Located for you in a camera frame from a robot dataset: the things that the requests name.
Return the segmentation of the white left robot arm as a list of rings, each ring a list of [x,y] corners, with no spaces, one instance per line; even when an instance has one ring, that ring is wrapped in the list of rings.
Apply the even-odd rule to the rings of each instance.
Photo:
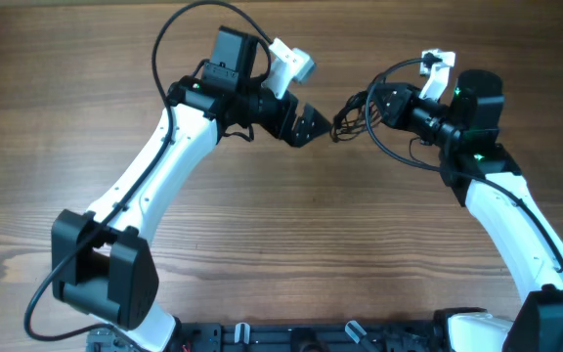
[[[112,188],[83,213],[63,211],[51,230],[53,294],[94,316],[96,328],[133,351],[168,351],[181,325],[156,302],[151,246],[168,206],[196,166],[230,136],[254,125],[300,148],[328,121],[288,88],[315,69],[304,51],[228,27],[195,72],[161,94],[150,139]]]

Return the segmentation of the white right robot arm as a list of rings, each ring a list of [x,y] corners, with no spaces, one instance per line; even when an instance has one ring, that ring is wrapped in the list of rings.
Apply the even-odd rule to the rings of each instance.
[[[563,351],[563,242],[533,200],[520,167],[497,141],[501,79],[484,70],[464,71],[451,103],[443,105],[445,85],[436,78],[417,88],[386,77],[381,73],[368,87],[368,107],[386,126],[439,148],[435,172],[491,237],[522,300],[512,321],[484,311],[446,314],[447,348]]]

